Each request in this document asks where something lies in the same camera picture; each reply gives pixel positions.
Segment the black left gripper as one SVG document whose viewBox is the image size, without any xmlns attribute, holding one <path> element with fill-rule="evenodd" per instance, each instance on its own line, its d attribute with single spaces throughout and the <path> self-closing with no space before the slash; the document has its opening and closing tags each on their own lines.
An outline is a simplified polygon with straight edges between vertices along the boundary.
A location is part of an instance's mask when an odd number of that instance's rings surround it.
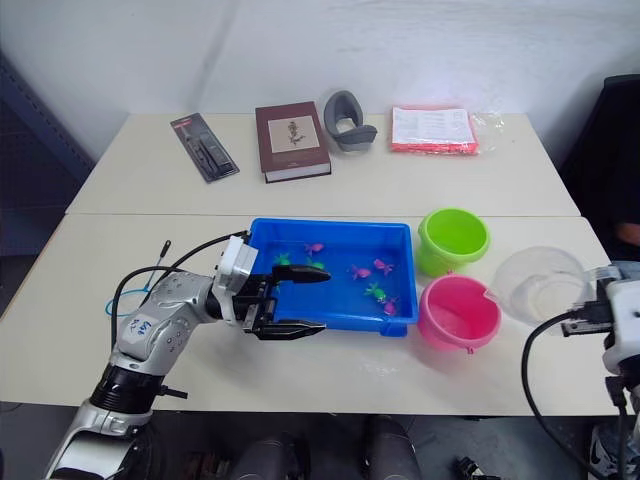
<svg viewBox="0 0 640 480">
<path fill-rule="evenodd" d="M 272 290 L 281 282 L 321 283 L 331 274 L 311 265 L 276 265 L 270 274 L 250 275 L 233 297 L 236 320 L 245 333 L 263 341 L 288 341 L 313 336 L 326 329 L 325 324 L 304 320 L 274 322 L 277 300 Z"/>
</svg>

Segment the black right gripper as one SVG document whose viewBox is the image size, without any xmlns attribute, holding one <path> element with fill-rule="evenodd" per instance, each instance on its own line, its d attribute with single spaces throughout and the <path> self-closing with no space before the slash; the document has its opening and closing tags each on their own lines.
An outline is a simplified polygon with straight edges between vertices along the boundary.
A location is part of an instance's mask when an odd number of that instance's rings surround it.
<svg viewBox="0 0 640 480">
<path fill-rule="evenodd" d="M 592 322 L 589 320 L 571 320 L 561 324 L 564 337 L 576 335 L 609 334 L 613 331 L 611 322 Z"/>
</svg>

